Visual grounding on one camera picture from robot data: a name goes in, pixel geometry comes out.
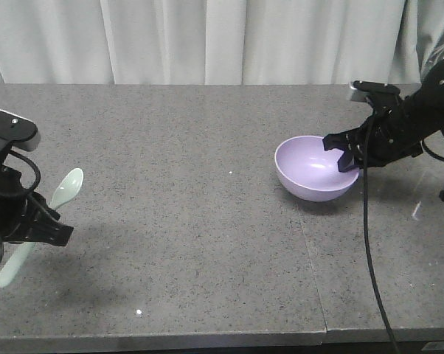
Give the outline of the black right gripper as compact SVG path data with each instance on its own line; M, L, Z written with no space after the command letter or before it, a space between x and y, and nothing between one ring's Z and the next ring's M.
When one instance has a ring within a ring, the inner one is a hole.
M322 143L325 151L343 150L337 167L340 173L347 173L419 156L423 153L424 139L425 113L398 106L375 108L359 128L329 133Z

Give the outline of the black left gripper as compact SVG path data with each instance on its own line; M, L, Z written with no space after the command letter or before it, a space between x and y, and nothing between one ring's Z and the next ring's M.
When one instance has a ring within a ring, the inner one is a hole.
M0 164L0 238L7 243L36 242L52 246L66 246L74 231L72 226L58 222L60 214L46 204L46 199L38 192L37 170L33 183L23 187L21 172ZM30 193L30 203L48 219L33 221L27 231L24 221L29 214L26 196Z

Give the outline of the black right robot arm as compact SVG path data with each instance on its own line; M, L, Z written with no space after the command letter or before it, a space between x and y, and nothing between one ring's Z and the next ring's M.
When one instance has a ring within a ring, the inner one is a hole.
M416 157L423 152L420 143L444 129L444 59L405 98L392 84L356 80L350 88L352 100L368 103L372 114L357 128L323 138L324 150L343 152L337 162L342 173Z

